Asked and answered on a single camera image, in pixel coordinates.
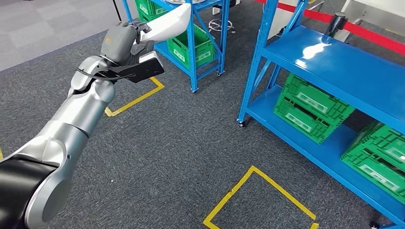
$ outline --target black pole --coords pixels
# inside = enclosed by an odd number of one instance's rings
[[[333,37],[338,30],[342,30],[347,22],[346,15],[342,12],[337,12],[332,18],[325,35]]]
[[[115,0],[113,0],[113,3],[114,3],[115,11],[117,12],[118,19],[119,19],[119,21],[122,21],[121,20],[121,15],[119,15],[118,7],[117,7],[117,4],[116,4]]]

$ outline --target red barrier tape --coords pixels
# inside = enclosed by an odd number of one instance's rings
[[[266,0],[256,0],[261,3],[266,3]],[[284,3],[279,2],[277,5],[278,8],[290,12],[295,11],[295,6],[287,5]],[[332,20],[332,15],[326,14],[326,13],[321,13],[321,12],[316,12],[312,10],[305,10],[304,11],[304,16],[315,19],[318,21],[322,21],[324,23],[329,23]],[[383,35],[380,35],[378,33],[375,33],[373,31],[370,31],[368,29],[365,29],[359,25],[346,22],[345,26],[343,27],[345,30],[362,37],[370,42],[373,42],[375,44],[378,44],[382,47],[385,47],[389,50],[392,50],[396,53],[399,53],[401,55],[405,55],[405,44],[402,44],[400,42],[391,40]]]

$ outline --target shelf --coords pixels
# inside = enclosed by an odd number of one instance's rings
[[[159,42],[157,44],[155,44],[155,49],[162,54],[163,56],[165,56],[167,59],[169,59],[174,65],[176,65],[178,68],[180,68],[183,72],[185,72],[187,75],[191,75],[191,72],[189,69],[187,69],[186,67],[184,67],[184,65],[179,62],[176,58],[173,57],[173,55],[169,52],[169,48],[167,46],[167,42]],[[218,61],[219,60],[219,54],[217,52],[215,52],[215,59],[212,60],[211,62],[207,62],[203,65],[201,65],[199,68],[197,68],[198,70],[209,65],[212,62]],[[218,69],[220,67],[219,64],[216,64],[214,67],[211,67],[209,70],[203,72],[201,75],[197,76],[198,79],[203,78],[204,76],[206,76],[207,74],[209,74],[210,72],[214,71],[215,69]]]
[[[152,0],[152,1],[155,2],[156,4],[160,5],[161,7],[165,8],[166,10],[172,10],[172,9],[180,6],[179,4],[169,3],[165,0]],[[201,11],[201,10],[210,8],[214,5],[219,5],[221,3],[222,3],[222,0],[206,0],[206,1],[198,3],[198,4],[193,4],[193,7],[197,11]]]
[[[405,68],[298,26],[261,55],[405,134]]]
[[[341,125],[318,145],[273,113],[280,93],[278,85],[264,92],[248,105],[247,113],[393,223],[404,224],[405,205],[340,161],[356,133]]]

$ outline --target caster wheel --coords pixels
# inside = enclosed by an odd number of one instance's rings
[[[379,229],[380,228],[380,225],[373,221],[370,222],[369,226],[370,226],[370,229]]]

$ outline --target black cable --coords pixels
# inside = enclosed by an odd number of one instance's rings
[[[118,7],[117,7],[117,4],[116,4],[115,0],[113,0],[113,3],[114,3],[115,11],[117,12],[118,19],[119,19],[119,21],[122,21],[121,20],[121,15],[119,15]]]
[[[113,81],[113,80],[121,80],[121,79],[125,79],[125,78],[128,78],[128,77],[129,77],[128,75],[124,75],[124,76],[113,77],[113,78],[104,78],[104,77],[100,77],[100,76],[95,76],[95,75],[89,74],[89,73],[83,71],[83,70],[80,69],[80,68],[77,68],[77,70],[78,70],[81,74],[86,75],[86,76],[88,76],[88,77],[90,77],[90,78],[93,78],[93,79],[96,79],[96,80]]]

